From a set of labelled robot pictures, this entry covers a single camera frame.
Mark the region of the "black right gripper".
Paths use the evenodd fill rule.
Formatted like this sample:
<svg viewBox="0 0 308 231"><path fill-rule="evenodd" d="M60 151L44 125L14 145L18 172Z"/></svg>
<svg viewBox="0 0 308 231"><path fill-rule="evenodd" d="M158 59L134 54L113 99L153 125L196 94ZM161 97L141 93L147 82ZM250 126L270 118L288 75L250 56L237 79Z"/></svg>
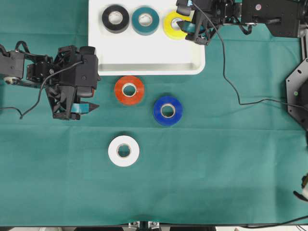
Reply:
<svg viewBox="0 0 308 231"><path fill-rule="evenodd" d="M208 45L225 19L225 0L193 0L191 21L178 21L185 39L198 45Z"/></svg>

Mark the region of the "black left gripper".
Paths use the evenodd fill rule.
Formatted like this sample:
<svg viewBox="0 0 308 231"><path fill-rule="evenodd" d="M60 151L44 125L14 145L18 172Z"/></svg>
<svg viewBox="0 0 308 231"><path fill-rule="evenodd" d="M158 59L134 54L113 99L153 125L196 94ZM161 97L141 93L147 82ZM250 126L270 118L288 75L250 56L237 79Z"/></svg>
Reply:
<svg viewBox="0 0 308 231"><path fill-rule="evenodd" d="M101 80L94 47L61 47L52 64L60 73L47 81L45 91L54 119L80 120L99 107L81 100L92 98Z"/></svg>

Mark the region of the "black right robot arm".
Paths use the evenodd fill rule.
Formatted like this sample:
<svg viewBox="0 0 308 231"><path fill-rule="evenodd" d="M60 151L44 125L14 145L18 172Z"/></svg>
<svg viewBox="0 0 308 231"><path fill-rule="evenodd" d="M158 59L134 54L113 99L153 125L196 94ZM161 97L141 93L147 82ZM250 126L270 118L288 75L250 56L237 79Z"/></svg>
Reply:
<svg viewBox="0 0 308 231"><path fill-rule="evenodd" d="M265 24L275 37L300 38L308 27L306 0L179 0L177 13L193 15L177 24L186 40L208 45L222 26L235 25L245 34L256 24Z"/></svg>

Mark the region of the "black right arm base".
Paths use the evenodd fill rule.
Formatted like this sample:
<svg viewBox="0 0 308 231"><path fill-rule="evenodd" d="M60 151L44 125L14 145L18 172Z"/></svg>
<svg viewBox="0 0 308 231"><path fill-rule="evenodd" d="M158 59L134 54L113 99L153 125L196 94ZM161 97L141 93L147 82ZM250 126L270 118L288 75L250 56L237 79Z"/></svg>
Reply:
<svg viewBox="0 0 308 231"><path fill-rule="evenodd" d="M288 104L304 107L287 106L288 114L308 134L308 59L303 62L286 78L286 96Z"/></svg>

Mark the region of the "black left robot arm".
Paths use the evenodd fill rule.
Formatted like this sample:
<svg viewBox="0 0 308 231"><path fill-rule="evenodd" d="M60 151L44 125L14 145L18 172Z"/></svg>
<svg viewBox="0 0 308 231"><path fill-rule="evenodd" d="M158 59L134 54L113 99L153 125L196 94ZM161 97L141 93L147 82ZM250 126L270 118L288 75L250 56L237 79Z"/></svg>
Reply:
<svg viewBox="0 0 308 231"><path fill-rule="evenodd" d="M33 54L24 41L13 51L0 48L0 77L9 85L45 91L54 119L79 120L99 105L92 98L101 80L96 49L74 45L60 47L56 57Z"/></svg>

